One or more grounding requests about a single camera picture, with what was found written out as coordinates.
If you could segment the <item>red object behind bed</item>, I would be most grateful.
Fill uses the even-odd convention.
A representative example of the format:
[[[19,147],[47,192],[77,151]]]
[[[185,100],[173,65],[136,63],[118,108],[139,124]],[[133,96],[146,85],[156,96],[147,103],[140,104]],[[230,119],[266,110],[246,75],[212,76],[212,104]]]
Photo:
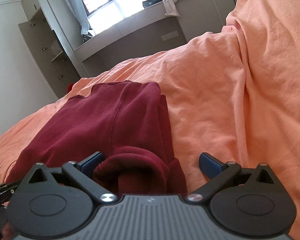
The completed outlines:
[[[73,86],[74,86],[74,83],[70,83],[70,85],[68,85],[67,93],[71,92]]]

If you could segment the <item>dark red shirt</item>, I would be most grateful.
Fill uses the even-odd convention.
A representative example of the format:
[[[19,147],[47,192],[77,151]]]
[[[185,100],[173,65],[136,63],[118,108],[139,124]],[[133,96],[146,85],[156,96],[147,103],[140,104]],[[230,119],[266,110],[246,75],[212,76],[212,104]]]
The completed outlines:
[[[25,177],[36,163],[60,167],[96,152],[104,160],[92,180],[123,194],[187,194],[174,156],[166,97],[155,82],[99,83],[77,95],[46,123],[21,152],[6,181]]]

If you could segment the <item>left grey-blue curtain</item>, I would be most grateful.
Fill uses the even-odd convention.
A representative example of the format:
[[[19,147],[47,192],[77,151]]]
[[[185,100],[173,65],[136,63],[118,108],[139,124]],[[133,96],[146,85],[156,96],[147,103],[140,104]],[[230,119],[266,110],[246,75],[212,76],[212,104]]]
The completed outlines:
[[[81,26],[81,35],[84,40],[88,40],[93,37],[89,31],[91,30],[88,16],[84,8],[82,0],[68,0],[70,10],[73,12],[75,18],[78,20]]]

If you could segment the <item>white garment on ledge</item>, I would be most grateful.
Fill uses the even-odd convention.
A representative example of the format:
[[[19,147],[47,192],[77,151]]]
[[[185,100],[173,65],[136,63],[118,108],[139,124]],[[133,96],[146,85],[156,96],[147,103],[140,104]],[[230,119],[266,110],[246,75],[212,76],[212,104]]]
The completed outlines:
[[[165,16],[166,17],[178,17],[179,12],[177,11],[177,8],[175,4],[178,0],[163,0],[163,5],[165,8]]]

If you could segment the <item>grey window bench desk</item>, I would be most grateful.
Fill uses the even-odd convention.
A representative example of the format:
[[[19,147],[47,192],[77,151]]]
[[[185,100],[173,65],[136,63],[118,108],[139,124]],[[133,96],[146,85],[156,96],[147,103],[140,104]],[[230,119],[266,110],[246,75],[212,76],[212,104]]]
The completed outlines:
[[[213,0],[178,0],[178,16],[166,16],[162,3],[125,18],[85,42],[76,54],[89,76],[127,59],[167,51],[205,32],[221,31],[223,20]]]

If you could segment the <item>open wardrobe cabinet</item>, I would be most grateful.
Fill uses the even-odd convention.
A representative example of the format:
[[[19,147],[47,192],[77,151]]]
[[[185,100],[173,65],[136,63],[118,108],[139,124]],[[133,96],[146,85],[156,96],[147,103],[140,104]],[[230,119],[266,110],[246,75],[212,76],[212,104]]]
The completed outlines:
[[[71,45],[80,34],[78,24],[64,2],[54,7],[48,0],[22,1],[27,21],[18,24],[39,70],[58,98],[87,72]]]

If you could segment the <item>orange duvet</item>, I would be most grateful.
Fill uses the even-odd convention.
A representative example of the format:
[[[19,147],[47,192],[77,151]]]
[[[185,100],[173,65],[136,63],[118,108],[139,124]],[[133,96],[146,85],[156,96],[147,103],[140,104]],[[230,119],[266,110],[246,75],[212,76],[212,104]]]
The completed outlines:
[[[126,80],[154,81],[166,96],[188,191],[207,182],[202,152],[268,163],[296,204],[290,235],[300,239],[300,0],[238,0],[220,33],[82,78],[70,96]]]

